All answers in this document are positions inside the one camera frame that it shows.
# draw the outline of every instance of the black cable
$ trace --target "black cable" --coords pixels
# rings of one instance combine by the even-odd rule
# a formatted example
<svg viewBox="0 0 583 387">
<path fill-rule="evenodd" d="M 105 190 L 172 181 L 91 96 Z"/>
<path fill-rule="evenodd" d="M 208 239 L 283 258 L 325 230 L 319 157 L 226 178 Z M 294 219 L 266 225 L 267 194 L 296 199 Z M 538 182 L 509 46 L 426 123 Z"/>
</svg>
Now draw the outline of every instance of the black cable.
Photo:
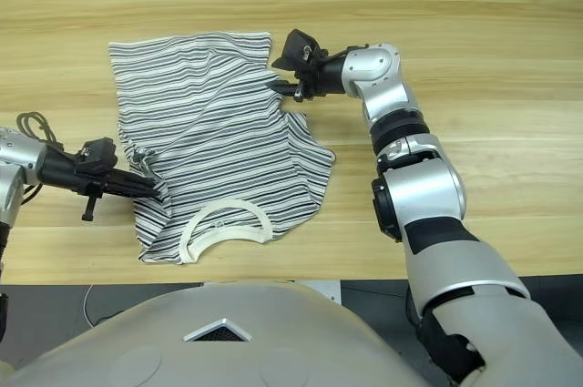
<svg viewBox="0 0 583 387">
<path fill-rule="evenodd" d="M 37 186 L 34 187 L 34 191 L 32 193 L 30 193 L 28 196 L 26 196 L 25 198 L 22 199 L 22 203 L 21 205 L 25 205 L 26 203 L 30 202 L 32 199 L 34 199 L 36 197 L 36 195 L 38 193 L 40 193 L 40 190 L 43 188 L 43 184 L 38 184 Z"/>
<path fill-rule="evenodd" d="M 33 130 L 33 127 L 30 124 L 31 120 L 34 120 L 36 123 L 38 123 L 38 128 L 45 133 L 45 139 L 42 139 Z M 18 114 L 18 116 L 16 117 L 16 125 L 18 126 L 18 130 L 29 138 L 37 139 L 39 141 L 45 141 L 46 143 L 53 143 L 59 145 L 58 141 L 56 140 L 55 132 L 53 132 L 53 129 L 51 129 L 51 127 L 49 126 L 46 117 L 43 116 L 40 112 L 32 111 Z M 31 185 L 29 187 L 26 187 L 24 194 L 28 193 L 30 194 L 23 198 L 22 205 L 25 205 L 26 203 L 34 199 L 36 195 L 40 192 L 42 187 L 43 184 L 38 184 L 36 186 Z"/>
<path fill-rule="evenodd" d="M 32 126 L 30 125 L 31 120 L 34 120 L 36 123 L 38 123 L 38 128 L 45 133 L 45 139 L 42 139 L 35 133 Z M 16 125 L 18 126 L 18 130 L 20 130 L 20 132 L 25 134 L 27 137 L 46 141 L 49 143 L 57 142 L 56 135 L 53 132 L 53 129 L 51 129 L 49 126 L 48 120 L 40 112 L 32 111 L 18 114 L 16 117 Z"/>
<path fill-rule="evenodd" d="M 125 310 L 119 310 L 118 312 L 115 312 L 113 314 L 110 314 L 108 316 L 103 316 L 99 319 L 97 319 L 97 321 L 95 322 L 95 326 L 98 326 L 99 323 L 102 323 L 104 321 L 108 321 L 109 319 L 111 319 L 112 317 L 116 317 L 118 314 L 121 314 L 122 312 L 124 312 Z"/>
</svg>

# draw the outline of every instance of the wood grain surface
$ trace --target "wood grain surface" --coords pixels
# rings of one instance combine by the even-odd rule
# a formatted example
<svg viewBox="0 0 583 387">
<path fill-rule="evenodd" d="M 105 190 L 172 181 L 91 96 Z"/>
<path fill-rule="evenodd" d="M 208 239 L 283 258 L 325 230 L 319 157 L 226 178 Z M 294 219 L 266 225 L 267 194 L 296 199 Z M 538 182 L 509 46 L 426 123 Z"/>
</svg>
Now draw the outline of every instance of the wood grain surface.
<svg viewBox="0 0 583 387">
<path fill-rule="evenodd" d="M 396 45 L 430 128 L 465 180 L 467 226 L 519 274 L 583 272 L 583 0 L 0 0 L 0 124 L 39 110 L 70 151 L 117 137 L 107 43 L 298 27 L 330 51 Z M 322 211 L 280 240 L 228 241 L 199 264 L 137 260 L 131 202 L 45 188 L 20 210 L 4 283 L 404 278 L 379 232 L 359 102 L 302 110 L 337 155 Z"/>
</svg>

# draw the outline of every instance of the vent grille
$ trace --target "vent grille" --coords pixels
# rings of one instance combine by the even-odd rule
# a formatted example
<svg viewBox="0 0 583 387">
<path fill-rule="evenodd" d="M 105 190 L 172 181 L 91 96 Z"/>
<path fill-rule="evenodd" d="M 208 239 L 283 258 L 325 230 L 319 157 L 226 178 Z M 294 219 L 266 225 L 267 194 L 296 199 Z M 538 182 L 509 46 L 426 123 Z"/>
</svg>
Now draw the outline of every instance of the vent grille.
<svg viewBox="0 0 583 387">
<path fill-rule="evenodd" d="M 229 319 L 220 319 L 195 330 L 183 341 L 250 341 L 251 335 Z"/>
<path fill-rule="evenodd" d="M 231 331 L 226 326 L 221 326 L 214 331 L 207 332 L 197 339 L 192 341 L 245 341 L 239 337 L 235 332 Z"/>
</svg>

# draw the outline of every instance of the silver robot arm segment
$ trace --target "silver robot arm segment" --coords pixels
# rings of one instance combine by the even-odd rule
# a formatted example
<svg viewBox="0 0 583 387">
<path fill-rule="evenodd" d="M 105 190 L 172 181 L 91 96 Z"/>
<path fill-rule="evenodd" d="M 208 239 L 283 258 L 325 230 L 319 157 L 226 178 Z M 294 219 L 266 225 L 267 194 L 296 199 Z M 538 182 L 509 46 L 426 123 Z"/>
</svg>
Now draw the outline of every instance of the silver robot arm segment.
<svg viewBox="0 0 583 387">
<path fill-rule="evenodd" d="M 310 54 L 294 59 L 298 51 Z M 363 101 L 377 163 L 374 209 L 381 231 L 404 245 L 416 333 L 432 360 L 462 385 L 579 383 L 583 360 L 498 252 L 464 227 L 464 185 L 401 78 L 397 49 L 328 56 L 294 30 L 274 66 L 296 70 L 297 87 L 271 86 L 296 100 L 301 91 Z"/>
</svg>

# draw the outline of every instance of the wire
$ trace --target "wire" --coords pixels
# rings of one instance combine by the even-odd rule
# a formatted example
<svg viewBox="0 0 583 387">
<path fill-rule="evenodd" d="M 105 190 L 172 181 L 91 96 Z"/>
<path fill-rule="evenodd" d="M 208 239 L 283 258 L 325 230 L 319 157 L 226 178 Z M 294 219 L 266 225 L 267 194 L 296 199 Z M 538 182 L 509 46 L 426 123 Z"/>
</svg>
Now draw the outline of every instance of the wire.
<svg viewBox="0 0 583 387">
<path fill-rule="evenodd" d="M 113 314 L 110 314 L 108 316 L 103 316 L 99 319 L 97 319 L 97 321 L 95 322 L 95 326 L 98 326 L 98 324 L 104 322 L 104 321 L 108 321 L 109 319 L 116 317 L 118 314 L 121 314 L 122 312 L 124 312 L 125 310 L 119 310 L 118 312 L 114 312 Z"/>
<path fill-rule="evenodd" d="M 31 127 L 30 120 L 34 120 L 36 123 L 38 123 L 39 129 L 45 132 L 44 141 L 56 143 L 55 132 L 53 132 L 53 129 L 51 129 L 51 127 L 48 125 L 48 120 L 46 117 L 43 116 L 40 112 L 32 111 L 18 114 L 16 117 L 16 125 L 18 126 L 18 130 L 20 130 L 20 132 L 29 138 L 43 140 Z"/>
<path fill-rule="evenodd" d="M 38 128 L 45 133 L 45 139 L 42 139 L 35 133 L 33 127 L 30 125 L 31 120 L 34 120 L 36 123 L 38 123 Z M 32 111 L 18 114 L 18 116 L 16 117 L 16 125 L 18 126 L 18 130 L 29 138 L 37 139 L 39 141 L 45 141 L 46 143 L 53 143 L 57 145 L 59 144 L 58 141 L 56 140 L 55 132 L 53 132 L 53 129 L 51 129 L 51 127 L 48 125 L 48 120 L 40 112 Z M 29 187 L 26 187 L 24 194 L 28 193 L 30 194 L 23 198 L 22 205 L 25 205 L 26 203 L 34 199 L 36 195 L 40 192 L 42 187 L 43 184 L 38 184 L 36 186 L 31 185 Z"/>
<path fill-rule="evenodd" d="M 124 312 L 125 310 L 120 310 L 118 312 L 114 312 L 113 314 L 110 314 L 108 316 L 103 316 L 100 317 L 99 319 L 97 319 L 97 321 L 95 323 L 93 323 L 91 321 L 91 319 L 89 318 L 89 313 L 87 312 L 87 299 L 89 298 L 89 293 L 93 290 L 93 284 L 91 284 L 89 286 L 89 288 L 87 289 L 87 292 L 85 293 L 85 298 L 83 298 L 83 317 L 85 317 L 85 321 L 87 322 L 87 325 L 89 325 L 90 328 L 95 328 L 96 326 L 98 326 L 98 324 L 104 322 L 104 321 L 108 321 L 109 319 L 111 319 L 112 317 L 116 317 L 118 314 L 121 314 L 122 312 Z"/>
<path fill-rule="evenodd" d="M 28 196 L 26 196 L 25 198 L 22 199 L 21 205 L 25 205 L 26 203 L 30 202 L 32 199 L 34 199 L 36 197 L 36 195 L 38 193 L 40 193 L 40 190 L 42 189 L 43 184 L 38 184 L 35 187 L 35 190 L 30 193 Z"/>
<path fill-rule="evenodd" d="M 85 316 L 85 321 L 87 322 L 87 325 L 89 325 L 89 327 L 91 327 L 91 328 L 95 328 L 96 325 L 91 323 L 91 320 L 89 319 L 89 315 L 87 314 L 87 298 L 89 297 L 89 293 L 91 292 L 92 289 L 93 289 L 93 284 L 91 284 L 89 286 L 89 288 L 87 289 L 87 292 L 85 293 L 85 298 L 83 298 L 83 315 Z"/>
</svg>

